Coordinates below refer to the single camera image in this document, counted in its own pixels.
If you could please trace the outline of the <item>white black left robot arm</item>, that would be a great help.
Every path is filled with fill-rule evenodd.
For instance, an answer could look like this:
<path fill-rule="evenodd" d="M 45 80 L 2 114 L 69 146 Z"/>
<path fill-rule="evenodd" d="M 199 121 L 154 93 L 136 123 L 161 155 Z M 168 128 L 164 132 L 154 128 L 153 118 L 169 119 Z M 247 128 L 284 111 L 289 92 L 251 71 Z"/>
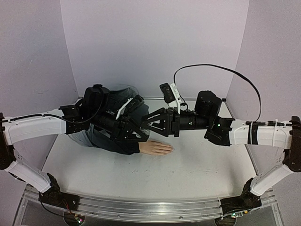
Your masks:
<path fill-rule="evenodd" d="M 62 192 L 57 179 L 26 161 L 15 145 L 29 140 L 40 145 L 43 137 L 67 135 L 82 146 L 132 155 L 140 153 L 141 143 L 148 140 L 140 129 L 148 112 L 135 88 L 110 90 L 93 85 L 75 104 L 45 113 L 1 117 L 0 168 L 36 188 L 42 204 L 74 210 L 78 196 Z"/>

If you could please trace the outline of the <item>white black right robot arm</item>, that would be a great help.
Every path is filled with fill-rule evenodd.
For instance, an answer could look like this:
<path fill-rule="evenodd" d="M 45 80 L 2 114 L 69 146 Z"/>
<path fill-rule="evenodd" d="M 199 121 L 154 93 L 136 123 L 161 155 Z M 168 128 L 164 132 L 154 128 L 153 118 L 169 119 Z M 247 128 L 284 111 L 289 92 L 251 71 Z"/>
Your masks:
<path fill-rule="evenodd" d="M 193 111 L 161 108 L 142 119 L 142 129 L 168 137 L 182 130 L 206 130 L 204 138 L 220 146 L 265 145 L 282 148 L 284 157 L 265 173 L 249 179 L 240 196 L 221 199 L 222 214 L 235 215 L 261 206 L 261 196 L 290 174 L 301 171 L 301 120 L 242 121 L 220 117 L 222 100 L 211 91 L 198 93 Z"/>

